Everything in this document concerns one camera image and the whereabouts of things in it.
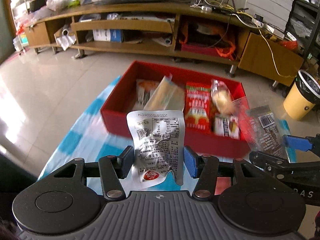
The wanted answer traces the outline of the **brown chocolate snack packet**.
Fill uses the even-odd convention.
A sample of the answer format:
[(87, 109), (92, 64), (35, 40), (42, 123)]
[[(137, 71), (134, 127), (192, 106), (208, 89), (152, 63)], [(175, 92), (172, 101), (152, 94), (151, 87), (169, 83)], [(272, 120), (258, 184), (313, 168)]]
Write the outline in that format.
[(231, 110), (251, 150), (288, 158), (279, 119), (266, 99), (244, 96), (232, 102)]

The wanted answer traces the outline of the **small white snack packet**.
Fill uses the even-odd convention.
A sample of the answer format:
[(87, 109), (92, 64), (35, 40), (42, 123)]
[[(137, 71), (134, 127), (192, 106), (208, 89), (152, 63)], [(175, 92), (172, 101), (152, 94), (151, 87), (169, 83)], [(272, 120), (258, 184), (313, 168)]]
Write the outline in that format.
[(214, 133), (218, 136), (240, 139), (238, 118), (233, 115), (218, 114), (214, 118)]

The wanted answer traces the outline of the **silver foil snack packet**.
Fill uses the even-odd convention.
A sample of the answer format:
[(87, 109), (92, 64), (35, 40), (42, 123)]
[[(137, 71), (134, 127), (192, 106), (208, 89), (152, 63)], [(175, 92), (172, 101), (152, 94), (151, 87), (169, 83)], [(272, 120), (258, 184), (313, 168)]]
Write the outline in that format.
[(183, 185), (183, 112), (132, 111), (126, 120), (135, 149), (133, 187), (142, 190), (159, 185), (168, 174), (176, 185)]

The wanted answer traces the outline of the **red biscuit snack box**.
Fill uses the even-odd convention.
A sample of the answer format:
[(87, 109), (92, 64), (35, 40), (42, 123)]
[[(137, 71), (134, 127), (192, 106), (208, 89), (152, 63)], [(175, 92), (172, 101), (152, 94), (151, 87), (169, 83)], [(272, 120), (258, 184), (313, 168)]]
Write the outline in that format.
[(185, 126), (208, 132), (210, 130), (210, 86), (186, 83)]

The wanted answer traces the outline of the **round bun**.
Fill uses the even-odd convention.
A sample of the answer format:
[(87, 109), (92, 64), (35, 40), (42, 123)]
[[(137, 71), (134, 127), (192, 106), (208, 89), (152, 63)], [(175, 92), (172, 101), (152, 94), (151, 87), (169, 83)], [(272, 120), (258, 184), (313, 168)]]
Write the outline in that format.
[(223, 81), (212, 79), (211, 98), (221, 114), (231, 115), (233, 112), (233, 97)]

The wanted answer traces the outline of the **yellow wafer cracker pack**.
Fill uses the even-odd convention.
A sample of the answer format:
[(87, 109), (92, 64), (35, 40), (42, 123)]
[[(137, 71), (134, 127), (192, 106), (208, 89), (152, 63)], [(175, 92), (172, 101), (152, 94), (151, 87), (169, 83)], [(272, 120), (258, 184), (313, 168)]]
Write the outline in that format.
[(185, 90), (164, 76), (158, 87), (144, 106), (145, 111), (177, 110), (183, 111)]

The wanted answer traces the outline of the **white noodle snack packet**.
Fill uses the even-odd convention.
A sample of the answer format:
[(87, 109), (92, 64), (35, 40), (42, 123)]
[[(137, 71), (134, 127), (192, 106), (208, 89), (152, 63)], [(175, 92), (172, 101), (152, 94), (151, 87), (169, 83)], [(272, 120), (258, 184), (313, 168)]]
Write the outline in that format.
[(136, 101), (133, 111), (143, 110), (149, 99), (152, 97), (154, 91), (158, 87), (158, 81), (152, 80), (136, 80)]

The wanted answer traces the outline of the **blue white checkered tablecloth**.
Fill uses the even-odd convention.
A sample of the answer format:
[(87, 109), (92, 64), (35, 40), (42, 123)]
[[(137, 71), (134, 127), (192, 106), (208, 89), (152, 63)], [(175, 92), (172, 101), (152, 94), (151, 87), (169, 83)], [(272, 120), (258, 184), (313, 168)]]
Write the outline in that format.
[[(83, 158), (86, 163), (97, 162), (106, 155), (120, 155), (128, 146), (133, 146), (132, 139), (126, 139), (109, 133), (104, 125), (100, 114), (100, 109), (106, 101), (121, 75), (116, 77), (87, 107), (87, 109), (76, 120), (64, 139), (60, 142), (50, 159), (47, 161), (38, 180), (41, 180), (56, 169), (65, 165), (74, 158)], [(131, 172), (121, 180), (125, 193), (128, 195), (133, 189)], [(143, 189), (143, 191), (180, 191), (187, 190), (192, 193), (198, 179), (193, 179), (188, 170), (184, 167), (182, 186), (175, 183), (172, 173), (169, 173), (166, 180), (153, 187)], [(99, 195), (103, 195), (100, 178), (88, 178), (87, 187), (91, 188)]]

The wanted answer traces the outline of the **yellow trash bin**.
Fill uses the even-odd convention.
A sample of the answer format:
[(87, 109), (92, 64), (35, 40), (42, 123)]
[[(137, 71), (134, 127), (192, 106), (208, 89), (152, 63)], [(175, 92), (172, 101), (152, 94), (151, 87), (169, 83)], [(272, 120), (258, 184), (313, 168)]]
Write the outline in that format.
[(287, 115), (297, 121), (319, 105), (319, 83), (306, 71), (299, 70), (287, 94), (283, 107)]

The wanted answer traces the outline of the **red storage box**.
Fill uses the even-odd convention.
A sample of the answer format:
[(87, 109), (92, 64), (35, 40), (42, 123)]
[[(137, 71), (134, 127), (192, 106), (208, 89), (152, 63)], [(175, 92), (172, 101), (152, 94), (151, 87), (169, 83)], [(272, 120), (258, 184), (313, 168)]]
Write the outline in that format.
[[(172, 81), (182, 87), (188, 82), (210, 85), (212, 79), (221, 80), (227, 85), (233, 98), (239, 99), (245, 96), (242, 83), (238, 81), (184, 68), (134, 61), (100, 109), (107, 131), (131, 139), (126, 116), (135, 104), (136, 80), (161, 81), (164, 76), (170, 75)], [(214, 132), (203, 132), (192, 128), (185, 129), (184, 144), (200, 154), (227, 158), (243, 158), (250, 151), (243, 134), (240, 135), (240, 139), (232, 139), (215, 135)]]

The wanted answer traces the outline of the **white power strip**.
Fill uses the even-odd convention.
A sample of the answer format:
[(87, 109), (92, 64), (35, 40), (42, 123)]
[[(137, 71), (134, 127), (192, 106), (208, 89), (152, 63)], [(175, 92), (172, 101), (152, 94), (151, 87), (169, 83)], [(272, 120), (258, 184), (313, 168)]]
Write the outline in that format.
[(251, 19), (252, 23), (254, 23), (258, 29), (262, 29), (264, 31), (267, 31), (269, 34), (272, 34), (276, 36), (277, 38), (283, 40), (285, 38), (285, 32), (278, 27), (268, 24), (268, 23), (263, 23), (260, 22), (259, 20), (252, 18)]

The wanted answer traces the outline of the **black metal shelf rack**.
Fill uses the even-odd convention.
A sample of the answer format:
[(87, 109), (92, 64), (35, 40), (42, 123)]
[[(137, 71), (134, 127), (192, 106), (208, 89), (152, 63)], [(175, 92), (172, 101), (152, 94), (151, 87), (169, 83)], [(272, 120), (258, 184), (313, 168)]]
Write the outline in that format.
[(285, 30), (297, 40), (300, 56), (319, 60), (319, 0), (293, 0)]

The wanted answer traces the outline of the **orange plastic bag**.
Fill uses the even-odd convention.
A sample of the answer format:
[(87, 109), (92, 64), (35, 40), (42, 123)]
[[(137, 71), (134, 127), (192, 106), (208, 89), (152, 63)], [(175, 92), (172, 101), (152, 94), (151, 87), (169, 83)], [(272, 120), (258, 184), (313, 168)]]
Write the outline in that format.
[(184, 22), (178, 34), (182, 51), (235, 60), (234, 33), (225, 24)]

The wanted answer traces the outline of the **white blue box on shelf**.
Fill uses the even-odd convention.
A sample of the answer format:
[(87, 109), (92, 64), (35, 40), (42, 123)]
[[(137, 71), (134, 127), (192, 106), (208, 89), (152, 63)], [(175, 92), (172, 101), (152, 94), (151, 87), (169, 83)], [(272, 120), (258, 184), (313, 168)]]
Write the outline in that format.
[(93, 30), (93, 38), (95, 41), (106, 42), (123, 42), (124, 35), (120, 29), (98, 29)]

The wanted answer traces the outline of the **wooden TV cabinet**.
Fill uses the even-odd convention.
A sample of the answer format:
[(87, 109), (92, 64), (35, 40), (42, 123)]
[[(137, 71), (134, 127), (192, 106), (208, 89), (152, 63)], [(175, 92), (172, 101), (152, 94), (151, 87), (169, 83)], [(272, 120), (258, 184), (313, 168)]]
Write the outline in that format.
[[(197, 21), (228, 25), (234, 33), (236, 59), (182, 51), (178, 40), (184, 22)], [(50, 12), (42, 19), (33, 18), (23, 26), (29, 46), (59, 47), (57, 37), (63, 27), (75, 36), (73, 48), (80, 54), (87, 50), (115, 53), (161, 55), (211, 61), (230, 66), (233, 76), (237, 69), (261, 75), (276, 83), (290, 85), (303, 65), (303, 58), (288, 48), (268, 40), (247, 16), (240, 12), (220, 14), (206, 12), (182, 3), (136, 3), (114, 5), (80, 5)], [(123, 42), (95, 41), (93, 30), (120, 29)]]

